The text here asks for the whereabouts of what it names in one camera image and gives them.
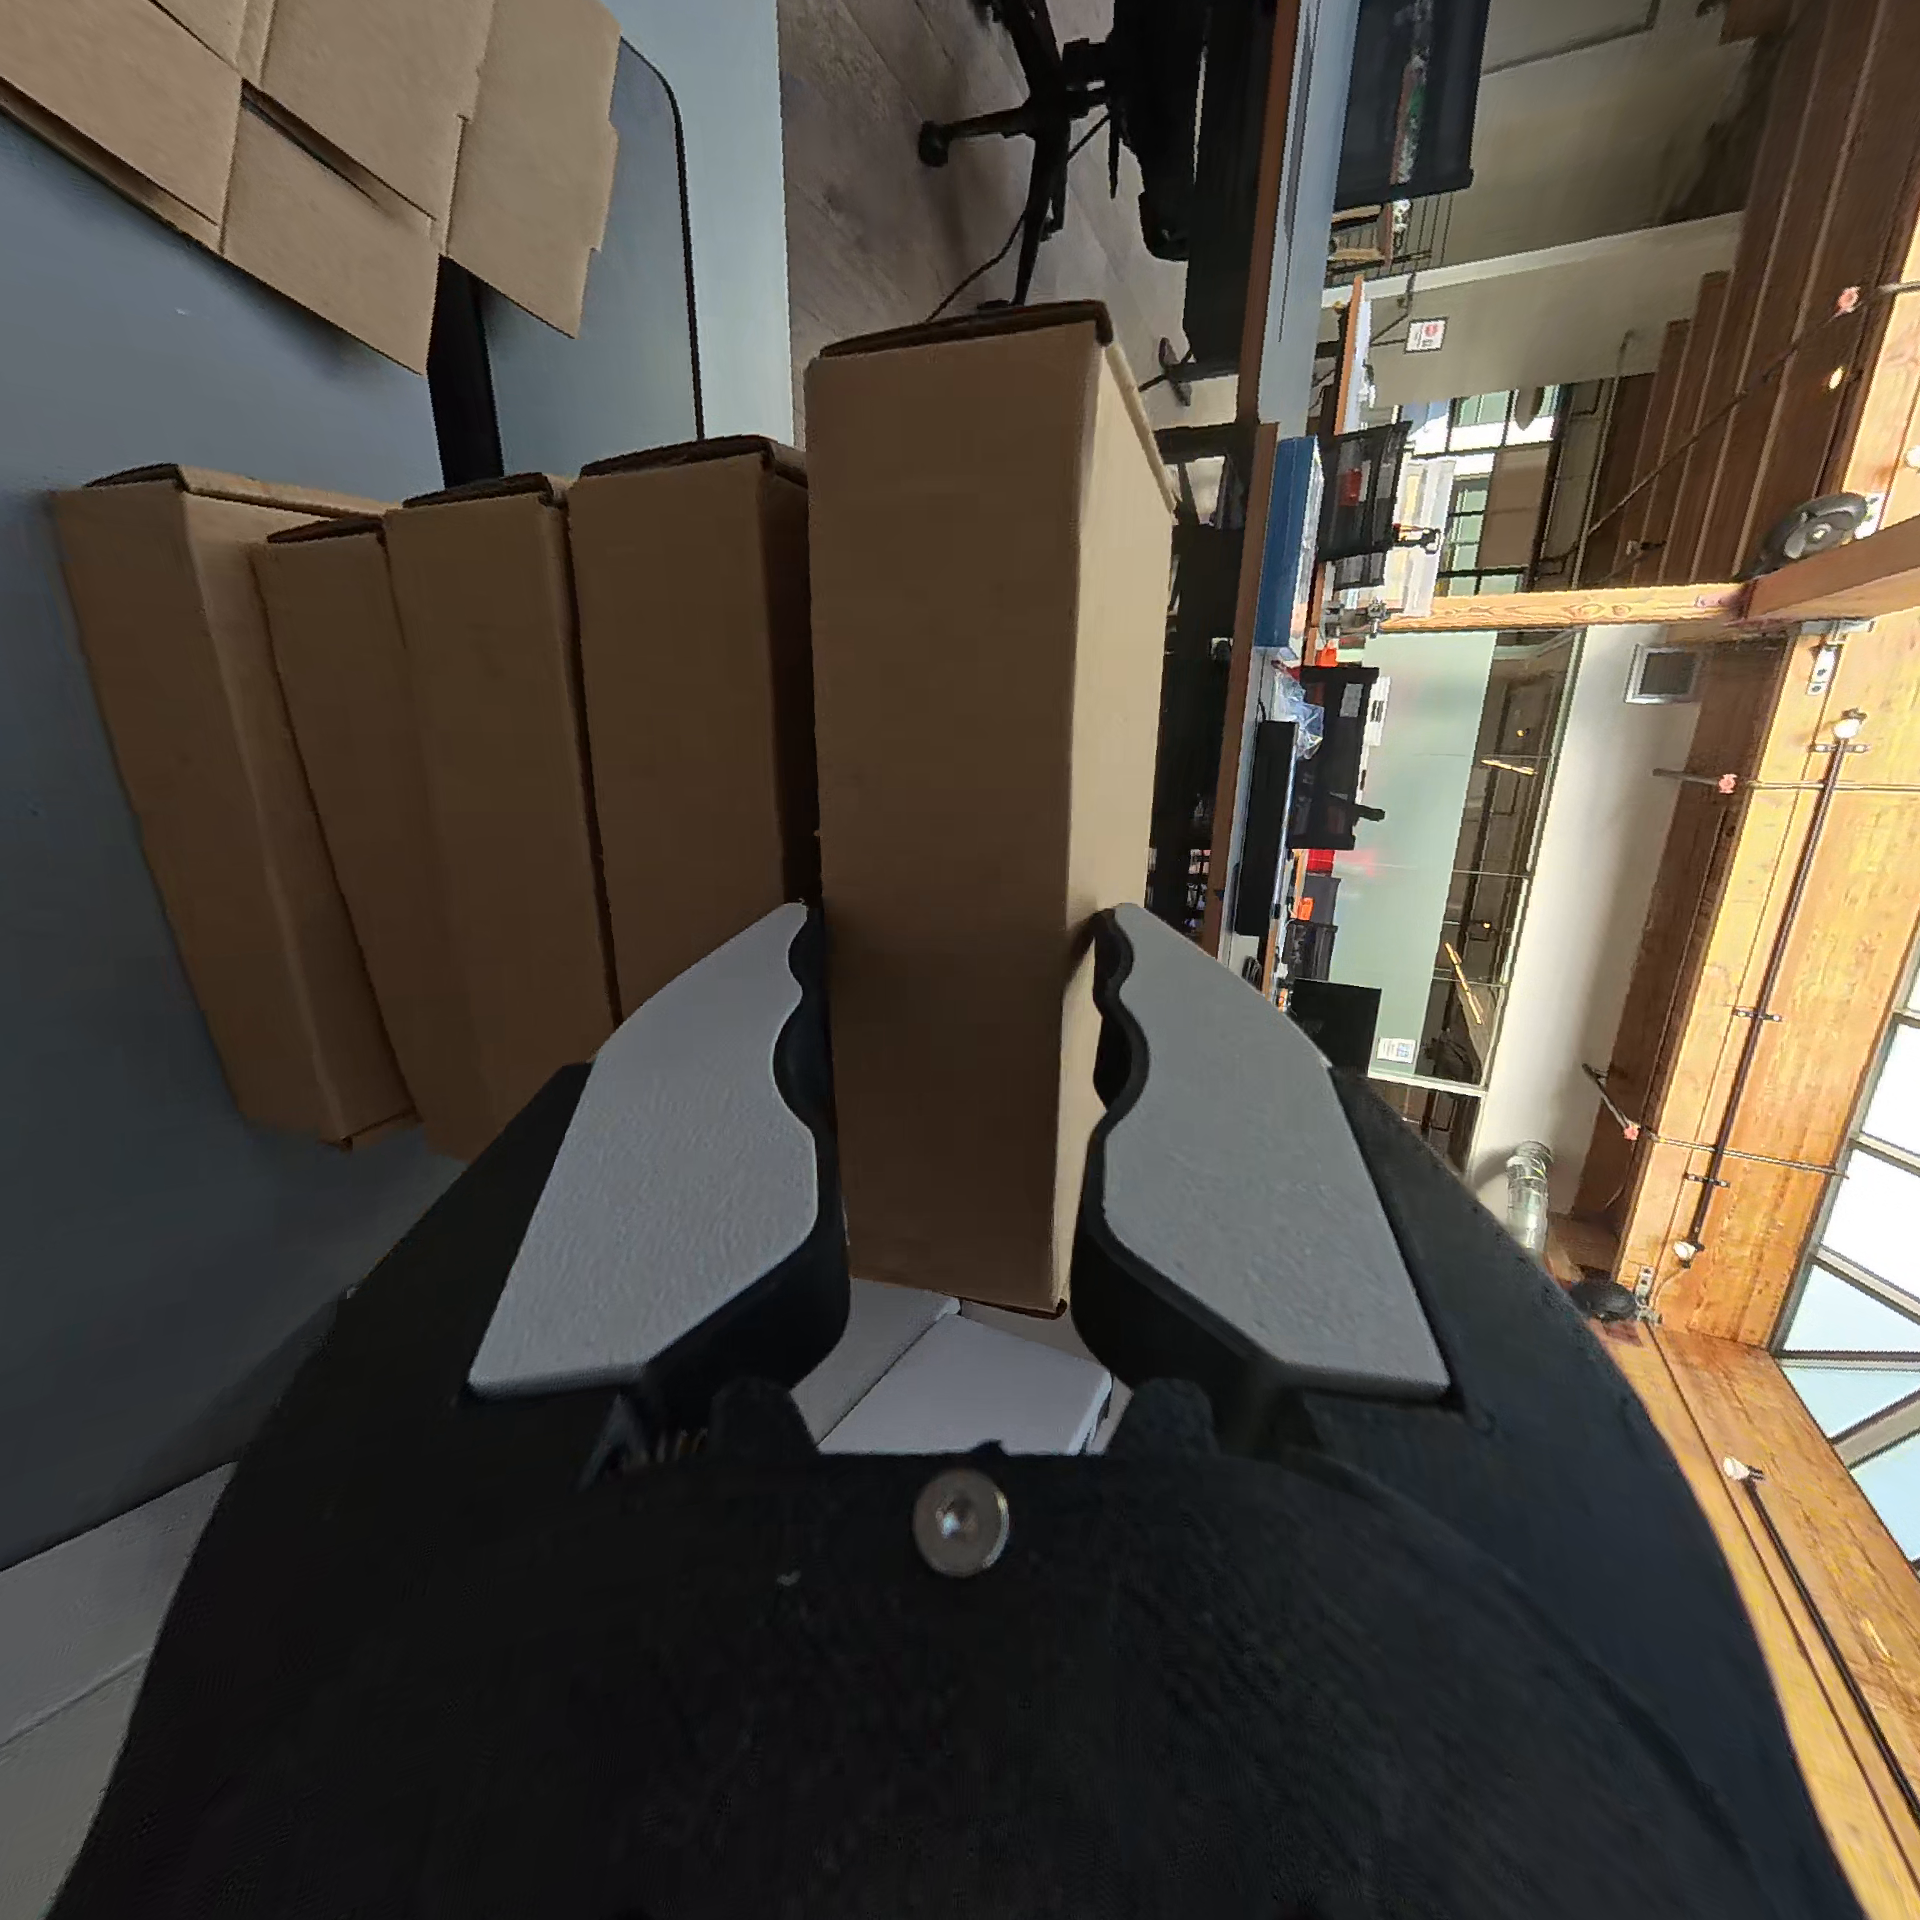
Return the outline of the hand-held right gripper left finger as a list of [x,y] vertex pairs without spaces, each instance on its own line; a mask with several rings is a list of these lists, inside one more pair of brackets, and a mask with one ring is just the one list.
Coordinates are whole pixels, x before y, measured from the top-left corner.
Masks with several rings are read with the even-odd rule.
[[799,1387],[852,1310],[825,916],[783,902],[598,1051],[467,1385],[595,1387],[699,1426],[741,1378]]

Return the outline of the black monitor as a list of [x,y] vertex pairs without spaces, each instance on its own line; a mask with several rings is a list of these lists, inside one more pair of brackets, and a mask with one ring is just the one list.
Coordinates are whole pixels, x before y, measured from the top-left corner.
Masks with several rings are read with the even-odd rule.
[[1380,999],[1380,988],[1298,977],[1290,980],[1285,1012],[1332,1069],[1364,1076],[1377,1054]]

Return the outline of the round black ceiling fixture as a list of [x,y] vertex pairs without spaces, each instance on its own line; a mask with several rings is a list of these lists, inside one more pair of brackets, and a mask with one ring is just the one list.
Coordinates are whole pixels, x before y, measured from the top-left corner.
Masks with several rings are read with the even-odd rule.
[[1827,492],[1793,505],[1764,532],[1745,580],[1758,582],[1793,561],[1852,543],[1872,514],[1873,499],[1862,492]]

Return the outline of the black office chair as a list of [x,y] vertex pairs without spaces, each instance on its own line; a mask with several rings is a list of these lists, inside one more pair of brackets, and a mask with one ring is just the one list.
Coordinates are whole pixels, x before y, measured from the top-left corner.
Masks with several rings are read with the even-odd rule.
[[1197,120],[1207,62],[1209,1],[1115,1],[1099,39],[1059,39],[1044,1],[993,1],[988,18],[1019,58],[1029,93],[1019,107],[953,123],[923,123],[920,160],[941,169],[956,144],[986,139],[1031,142],[1029,192],[1005,243],[1019,252],[1009,307],[1029,300],[1041,245],[1067,219],[1076,127],[1097,119],[1108,134],[1110,187],[1122,149],[1139,167],[1139,231],[1151,256],[1183,262],[1190,252]]

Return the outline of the large dark wall screen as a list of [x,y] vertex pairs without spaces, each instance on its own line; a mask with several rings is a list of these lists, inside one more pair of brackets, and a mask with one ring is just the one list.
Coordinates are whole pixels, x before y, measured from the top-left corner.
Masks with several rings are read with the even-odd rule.
[[1487,1],[1362,1],[1333,208],[1409,203],[1474,183]]

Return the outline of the black mesh organizer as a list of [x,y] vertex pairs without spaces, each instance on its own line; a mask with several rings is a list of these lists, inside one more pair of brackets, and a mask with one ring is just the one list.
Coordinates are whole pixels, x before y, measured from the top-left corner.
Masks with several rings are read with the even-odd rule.
[[1321,440],[1323,505],[1318,558],[1333,566],[1335,588],[1384,585],[1396,547],[1396,504],[1409,423],[1395,418]]

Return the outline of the stack of white boxes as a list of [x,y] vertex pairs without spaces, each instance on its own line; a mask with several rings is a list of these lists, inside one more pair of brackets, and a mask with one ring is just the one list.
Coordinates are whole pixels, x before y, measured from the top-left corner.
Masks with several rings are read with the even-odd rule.
[[827,1453],[1083,1453],[1115,1378],[1061,1319],[854,1279],[847,1326],[795,1400]]

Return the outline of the flat brown cardboard sheet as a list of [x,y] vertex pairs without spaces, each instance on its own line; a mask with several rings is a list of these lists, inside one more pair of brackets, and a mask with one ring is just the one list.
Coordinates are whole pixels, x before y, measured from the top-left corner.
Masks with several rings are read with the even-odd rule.
[[5,115],[418,375],[443,260],[566,339],[623,37],[598,1],[7,1]]

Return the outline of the brown cardboard mailer box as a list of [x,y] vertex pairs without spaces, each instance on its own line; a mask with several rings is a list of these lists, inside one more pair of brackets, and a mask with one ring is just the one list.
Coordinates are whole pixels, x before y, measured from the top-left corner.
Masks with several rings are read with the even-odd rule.
[[87,676],[228,1091],[336,1148],[414,1123],[326,850],[253,552],[381,501],[195,466],[49,494]]
[[380,514],[315,517],[253,556],[281,693],[380,1019],[426,1144],[489,1140]]
[[508,474],[383,520],[461,1102],[476,1159],[618,1022],[573,592],[569,481]]
[[852,1270],[1052,1316],[1093,921],[1146,887],[1173,492],[1097,300],[840,342],[806,429]]
[[762,437],[594,464],[566,501],[618,1012],[821,895],[806,464]]

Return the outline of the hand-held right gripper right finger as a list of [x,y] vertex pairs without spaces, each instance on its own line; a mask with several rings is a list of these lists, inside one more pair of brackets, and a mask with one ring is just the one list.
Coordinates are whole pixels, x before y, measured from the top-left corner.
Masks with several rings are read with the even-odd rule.
[[1129,1387],[1197,1387],[1226,1448],[1309,1394],[1455,1387],[1332,1065],[1138,902],[1093,924],[1096,1093],[1068,1310]]

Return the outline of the blue panel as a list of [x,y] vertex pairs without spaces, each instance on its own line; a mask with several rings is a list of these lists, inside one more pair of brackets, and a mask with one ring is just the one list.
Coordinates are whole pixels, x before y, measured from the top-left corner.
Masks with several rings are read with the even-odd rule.
[[1309,646],[1323,492],[1318,437],[1280,440],[1261,538],[1253,646],[1290,662],[1300,662]]

